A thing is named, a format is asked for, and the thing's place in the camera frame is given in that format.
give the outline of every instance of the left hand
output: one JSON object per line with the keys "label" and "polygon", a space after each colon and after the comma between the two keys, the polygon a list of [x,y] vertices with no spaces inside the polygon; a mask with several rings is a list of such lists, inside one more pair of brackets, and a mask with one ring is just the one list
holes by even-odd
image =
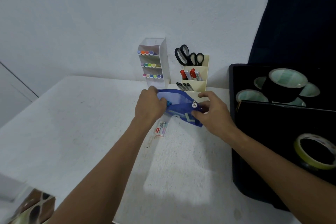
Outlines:
{"label": "left hand", "polygon": [[152,124],[160,118],[167,108],[167,100],[165,98],[158,99],[158,90],[154,86],[150,86],[148,90],[142,90],[138,103],[135,107],[135,117],[142,121],[150,121]]}

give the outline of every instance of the hand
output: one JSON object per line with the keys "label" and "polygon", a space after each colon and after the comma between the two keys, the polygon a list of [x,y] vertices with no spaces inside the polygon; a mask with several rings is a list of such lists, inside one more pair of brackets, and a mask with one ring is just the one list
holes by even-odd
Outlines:
{"label": "hand", "polygon": [[149,121],[151,125],[160,118],[167,108],[165,98],[158,99],[158,90],[150,86],[148,90],[142,90],[135,107],[135,117],[142,121]]}
{"label": "hand", "polygon": [[220,137],[224,141],[229,140],[232,133],[237,131],[238,128],[233,123],[226,104],[212,91],[201,92],[198,96],[200,98],[208,97],[210,101],[199,103],[203,113],[192,111],[192,115],[198,119],[210,133]]}

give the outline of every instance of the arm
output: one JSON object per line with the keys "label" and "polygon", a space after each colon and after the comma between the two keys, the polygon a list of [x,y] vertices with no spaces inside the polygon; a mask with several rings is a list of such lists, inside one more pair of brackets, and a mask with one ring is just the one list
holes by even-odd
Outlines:
{"label": "arm", "polygon": [[166,106],[155,87],[143,90],[126,132],[66,197],[48,224],[111,224],[141,144]]}
{"label": "arm", "polygon": [[336,223],[336,187],[286,160],[251,137],[233,123],[226,104],[213,92],[199,97],[203,112],[193,116],[214,135],[228,143],[275,191],[302,223]]}

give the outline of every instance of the white desk organizer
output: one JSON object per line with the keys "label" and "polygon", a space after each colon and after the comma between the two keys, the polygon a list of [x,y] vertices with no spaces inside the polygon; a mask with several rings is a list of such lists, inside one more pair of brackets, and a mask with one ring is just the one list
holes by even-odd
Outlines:
{"label": "white desk organizer", "polygon": [[165,38],[145,38],[138,47],[138,51],[153,51],[157,55],[139,55],[140,63],[160,65],[160,68],[143,67],[144,74],[161,75],[163,79],[146,78],[148,86],[155,86],[158,89],[166,89],[170,83],[170,72],[168,65],[167,43]]}
{"label": "white desk organizer", "polygon": [[194,91],[185,91],[189,96],[191,96],[193,99],[198,99],[197,95],[200,92],[206,91],[207,89],[207,81],[208,81],[208,70],[209,70],[209,55],[204,54],[204,61],[202,63],[202,66],[184,66],[184,70],[188,70],[190,72],[191,69],[198,70],[201,74],[203,81],[194,81],[194,80],[182,80],[182,84],[189,83],[191,87],[194,89]]}

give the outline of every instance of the white tabletop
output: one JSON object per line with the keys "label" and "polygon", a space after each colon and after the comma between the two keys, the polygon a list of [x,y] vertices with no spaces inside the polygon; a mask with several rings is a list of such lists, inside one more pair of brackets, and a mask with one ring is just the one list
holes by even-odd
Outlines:
{"label": "white tabletop", "polygon": [[[0,173],[53,194],[59,204],[127,129],[145,88],[145,82],[65,77],[0,129]],[[229,90],[208,90],[229,104]],[[231,148],[204,127],[173,117],[163,138],[153,132],[116,222],[299,223],[238,191]]]}

